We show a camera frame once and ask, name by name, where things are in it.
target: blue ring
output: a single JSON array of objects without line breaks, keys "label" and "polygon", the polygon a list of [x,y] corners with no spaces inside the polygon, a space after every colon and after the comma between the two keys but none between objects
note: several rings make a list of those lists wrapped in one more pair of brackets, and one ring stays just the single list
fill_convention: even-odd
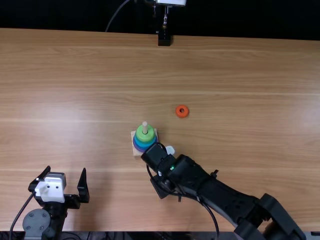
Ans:
[{"label": "blue ring", "polygon": [[154,142],[151,142],[148,146],[142,147],[139,146],[139,144],[136,142],[136,139],[133,138],[133,146],[135,147],[135,149],[137,149],[139,152],[143,153],[145,150],[147,150],[152,144],[154,144],[157,141],[157,137],[155,137]]},{"label": "blue ring", "polygon": [[133,139],[134,139],[134,141],[136,142],[136,144],[137,144],[140,148],[148,148],[148,147],[150,147],[154,142],[157,141],[157,136],[154,135],[153,139],[152,139],[151,141],[149,141],[149,142],[142,142],[142,141],[140,141],[140,140],[136,137],[136,135],[134,135]]},{"label": "blue ring", "polygon": [[134,146],[134,148],[137,149],[139,152],[141,152],[141,153],[144,153],[144,152],[145,152],[145,150],[143,150],[143,149],[139,148],[139,146],[137,146],[135,140],[133,140],[133,146]]}]

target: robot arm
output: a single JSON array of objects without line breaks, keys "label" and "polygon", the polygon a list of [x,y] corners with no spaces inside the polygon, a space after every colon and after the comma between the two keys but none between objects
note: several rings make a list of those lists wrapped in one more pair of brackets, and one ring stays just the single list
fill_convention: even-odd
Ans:
[{"label": "robot arm", "polygon": [[62,232],[68,209],[79,209],[90,199],[87,174],[84,168],[79,179],[77,194],[64,194],[67,185],[62,172],[51,172],[50,166],[34,179],[29,187],[42,209],[30,211],[23,219],[25,240],[57,240]]},{"label": "robot arm", "polygon": [[[217,180],[217,170],[208,174],[188,156],[167,154],[160,143],[149,147],[141,158],[157,173],[150,180],[161,199],[177,193],[205,203],[236,227],[239,239],[306,239],[282,205],[268,194],[258,199],[236,191]],[[270,219],[265,232],[259,232],[261,223]]]}]

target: stacking ring toy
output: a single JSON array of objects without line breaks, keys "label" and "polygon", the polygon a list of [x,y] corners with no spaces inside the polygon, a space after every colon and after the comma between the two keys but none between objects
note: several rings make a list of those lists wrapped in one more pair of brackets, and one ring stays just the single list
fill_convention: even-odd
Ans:
[{"label": "stacking ring toy", "polygon": [[135,149],[143,153],[152,144],[156,143],[157,140],[157,135],[153,127],[144,121],[135,131],[132,143]]}]

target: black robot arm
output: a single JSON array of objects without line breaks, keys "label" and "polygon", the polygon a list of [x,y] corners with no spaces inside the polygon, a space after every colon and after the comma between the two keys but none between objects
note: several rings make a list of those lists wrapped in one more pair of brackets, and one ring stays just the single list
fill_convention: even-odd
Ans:
[{"label": "black robot arm", "polygon": [[[282,205],[272,196],[261,199],[243,194],[217,180],[217,173],[208,174],[191,158],[167,154],[161,143],[155,143],[141,156],[157,173],[151,183],[161,199],[169,193],[203,202],[218,212],[236,228],[243,240],[305,240],[306,236]],[[272,223],[261,233],[263,221]]]}]

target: green ring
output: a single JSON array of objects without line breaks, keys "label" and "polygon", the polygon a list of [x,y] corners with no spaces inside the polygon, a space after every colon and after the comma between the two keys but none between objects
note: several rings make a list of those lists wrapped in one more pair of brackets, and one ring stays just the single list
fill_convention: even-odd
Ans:
[{"label": "green ring", "polygon": [[135,131],[136,137],[143,143],[150,142],[155,137],[155,130],[148,124],[148,133],[143,134],[142,128],[142,125],[137,128],[137,130]]}]

